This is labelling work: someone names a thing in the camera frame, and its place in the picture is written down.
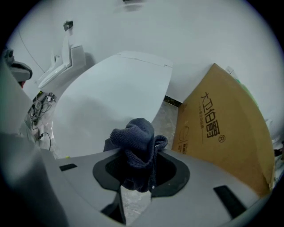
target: white wall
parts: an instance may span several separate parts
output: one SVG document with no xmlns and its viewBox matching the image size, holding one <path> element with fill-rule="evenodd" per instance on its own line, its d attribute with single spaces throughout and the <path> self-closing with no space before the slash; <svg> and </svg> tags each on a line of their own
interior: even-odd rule
<svg viewBox="0 0 284 227">
<path fill-rule="evenodd" d="M 32 69 L 32 78 L 24 85 L 31 100 L 39 93 L 38 79 L 51 64 L 51 49 L 56 43 L 51 17 L 51 1 L 40 2 L 23 18 L 7 43 L 14 50 L 15 60 Z"/>
<path fill-rule="evenodd" d="M 184 101 L 212 63 L 231 66 L 256 99 L 271 134 L 284 124 L 284 66 L 280 47 L 268 26 L 244 1 L 53 0 L 55 33 L 73 20 L 72 41 L 99 62 L 123 50 L 173 60 L 167 95 Z"/>
</svg>

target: wall-mounted fixture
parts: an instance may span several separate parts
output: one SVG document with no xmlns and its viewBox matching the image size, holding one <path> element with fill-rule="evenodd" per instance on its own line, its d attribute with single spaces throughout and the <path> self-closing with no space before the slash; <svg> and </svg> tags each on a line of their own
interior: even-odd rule
<svg viewBox="0 0 284 227">
<path fill-rule="evenodd" d="M 72 28 L 73 27 L 73 21 L 70 20 L 70 21 L 65 21 L 65 23 L 63 24 L 63 27 L 64 27 L 64 30 L 67 31 L 68 29 Z"/>
</svg>

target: dark blue towel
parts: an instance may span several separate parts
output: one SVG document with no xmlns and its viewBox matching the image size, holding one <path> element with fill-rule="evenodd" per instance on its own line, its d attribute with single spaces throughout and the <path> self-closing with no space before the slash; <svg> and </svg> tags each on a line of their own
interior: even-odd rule
<svg viewBox="0 0 284 227">
<path fill-rule="evenodd" d="M 121 148 L 133 172 L 129 172 L 123 186 L 130 190 L 146 192 L 156 186 L 157 152 L 164 149 L 165 136 L 154 137 L 154 128 L 144 118 L 131 120 L 125 129 L 114 129 L 105 141 L 104 151 Z"/>
</svg>

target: white toilet lid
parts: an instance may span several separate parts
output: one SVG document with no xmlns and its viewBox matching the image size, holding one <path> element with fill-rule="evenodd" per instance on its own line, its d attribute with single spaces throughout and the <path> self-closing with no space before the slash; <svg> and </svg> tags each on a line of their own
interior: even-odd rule
<svg viewBox="0 0 284 227">
<path fill-rule="evenodd" d="M 55 79 L 59 74 L 61 74 L 65 70 L 66 70 L 65 65 L 61 65 L 56 69 L 54 69 L 49 75 L 46 76 L 46 78 L 42 80 L 42 82 L 39 84 L 39 88 L 41 89 L 44 86 L 46 86 L 50 81 Z"/>
<path fill-rule="evenodd" d="M 152 121 L 165 97 L 172 63 L 154 55 L 125 51 L 80 75 L 58 100 L 53 134 L 59 157 L 103 151 L 113 129 L 133 118 Z"/>
</svg>

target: toilet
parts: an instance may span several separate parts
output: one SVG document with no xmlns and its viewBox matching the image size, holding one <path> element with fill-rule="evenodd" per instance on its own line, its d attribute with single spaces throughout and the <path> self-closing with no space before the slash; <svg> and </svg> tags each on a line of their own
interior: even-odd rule
<svg viewBox="0 0 284 227">
<path fill-rule="evenodd" d="M 82 45 L 69 45 L 66 36 L 62 45 L 62 55 L 51 54 L 51 66 L 38 80 L 42 92 L 53 93 L 59 98 L 69 85 L 84 71 L 86 57 Z"/>
</svg>

